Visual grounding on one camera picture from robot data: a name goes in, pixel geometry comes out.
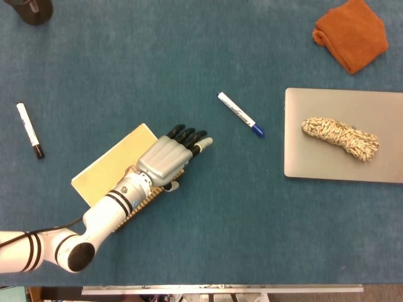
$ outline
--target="black cup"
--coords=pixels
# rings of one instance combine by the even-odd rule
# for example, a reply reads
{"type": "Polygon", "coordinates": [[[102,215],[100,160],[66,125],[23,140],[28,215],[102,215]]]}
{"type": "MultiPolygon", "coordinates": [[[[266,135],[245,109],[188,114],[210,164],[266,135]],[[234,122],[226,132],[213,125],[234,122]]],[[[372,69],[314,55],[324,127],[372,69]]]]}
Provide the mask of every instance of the black cup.
{"type": "Polygon", "coordinates": [[[40,25],[47,22],[53,14],[52,0],[4,0],[10,4],[24,22],[40,25]]]}

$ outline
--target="yellow notepad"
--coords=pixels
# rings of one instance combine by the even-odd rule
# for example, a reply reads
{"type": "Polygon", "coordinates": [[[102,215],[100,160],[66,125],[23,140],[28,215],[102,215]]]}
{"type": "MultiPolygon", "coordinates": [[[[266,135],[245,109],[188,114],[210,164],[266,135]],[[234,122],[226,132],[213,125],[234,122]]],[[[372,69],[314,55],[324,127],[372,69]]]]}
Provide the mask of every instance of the yellow notepad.
{"type": "MultiPolygon", "coordinates": [[[[147,125],[141,124],[74,177],[71,180],[72,186],[88,205],[94,206],[106,193],[116,186],[125,175],[127,168],[135,165],[140,156],[156,141],[156,136],[149,130],[147,125]]],[[[143,200],[142,205],[146,206],[161,192],[163,192],[161,188],[153,187],[152,194],[143,200]]],[[[141,209],[134,209],[122,224],[133,217],[139,210],[141,209]]]]}

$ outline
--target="black marker cap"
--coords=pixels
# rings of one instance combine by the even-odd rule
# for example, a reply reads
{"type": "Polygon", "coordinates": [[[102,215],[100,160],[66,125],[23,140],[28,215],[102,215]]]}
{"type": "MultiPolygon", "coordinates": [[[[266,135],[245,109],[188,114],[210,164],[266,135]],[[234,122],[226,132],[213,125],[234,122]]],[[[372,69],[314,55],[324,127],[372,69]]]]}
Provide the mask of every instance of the black marker cap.
{"type": "Polygon", "coordinates": [[[34,149],[35,154],[37,155],[37,158],[38,158],[38,159],[42,159],[42,158],[45,157],[45,154],[44,154],[44,152],[42,151],[42,148],[40,147],[39,144],[33,146],[33,149],[34,149]]]}

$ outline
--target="black fingertip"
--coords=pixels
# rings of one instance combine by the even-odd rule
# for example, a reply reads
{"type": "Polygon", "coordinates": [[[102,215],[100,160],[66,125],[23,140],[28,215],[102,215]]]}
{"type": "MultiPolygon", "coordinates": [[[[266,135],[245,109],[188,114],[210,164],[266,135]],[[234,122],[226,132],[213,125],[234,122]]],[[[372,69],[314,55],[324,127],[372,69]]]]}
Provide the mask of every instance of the black fingertip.
{"type": "Polygon", "coordinates": [[[175,140],[178,143],[183,143],[192,133],[194,133],[196,131],[196,129],[194,128],[188,128],[186,129],[184,132],[180,133],[175,140]]]}
{"type": "Polygon", "coordinates": [[[168,134],[166,135],[169,138],[174,138],[180,131],[185,128],[184,124],[176,125],[168,134]]]}
{"type": "Polygon", "coordinates": [[[204,137],[206,135],[207,135],[207,131],[205,131],[205,130],[198,131],[195,134],[193,134],[187,141],[185,141],[185,143],[183,143],[183,145],[185,148],[189,149],[195,143],[197,143],[199,141],[199,139],[201,139],[202,137],[204,137]]]}

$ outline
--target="metal frame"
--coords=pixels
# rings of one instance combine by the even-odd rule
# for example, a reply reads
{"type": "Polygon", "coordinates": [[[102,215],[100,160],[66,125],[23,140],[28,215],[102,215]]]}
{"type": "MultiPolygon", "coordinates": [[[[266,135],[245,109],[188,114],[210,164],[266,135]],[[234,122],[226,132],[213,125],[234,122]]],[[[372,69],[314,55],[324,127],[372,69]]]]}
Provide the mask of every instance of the metal frame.
{"type": "Polygon", "coordinates": [[[245,293],[362,293],[362,284],[312,284],[312,285],[141,285],[141,286],[84,286],[82,295],[112,294],[245,294],[245,293]]]}

